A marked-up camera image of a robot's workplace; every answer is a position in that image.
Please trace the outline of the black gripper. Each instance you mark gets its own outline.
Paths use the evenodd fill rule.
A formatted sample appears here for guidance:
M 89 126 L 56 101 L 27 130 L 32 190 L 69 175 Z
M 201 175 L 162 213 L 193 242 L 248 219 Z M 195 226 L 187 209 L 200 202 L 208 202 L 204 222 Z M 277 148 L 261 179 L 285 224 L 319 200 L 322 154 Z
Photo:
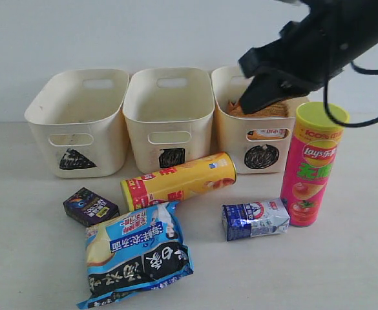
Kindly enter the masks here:
M 256 113 L 279 101 L 306 96 L 324 86 L 344 68 L 343 22 L 318 19 L 288 22 L 280 37 L 250 48 L 238 64 L 251 83 L 240 98 L 244 114 Z

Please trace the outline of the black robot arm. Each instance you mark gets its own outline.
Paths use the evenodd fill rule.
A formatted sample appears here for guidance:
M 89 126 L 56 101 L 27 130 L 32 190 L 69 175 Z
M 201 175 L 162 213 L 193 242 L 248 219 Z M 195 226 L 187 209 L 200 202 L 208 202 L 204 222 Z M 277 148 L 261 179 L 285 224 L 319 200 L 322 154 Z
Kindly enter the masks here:
M 319 90 L 378 43 L 378 1 L 305 1 L 308 15 L 279 38 L 249 49 L 238 64 L 252 81 L 240 97 L 244 114 Z

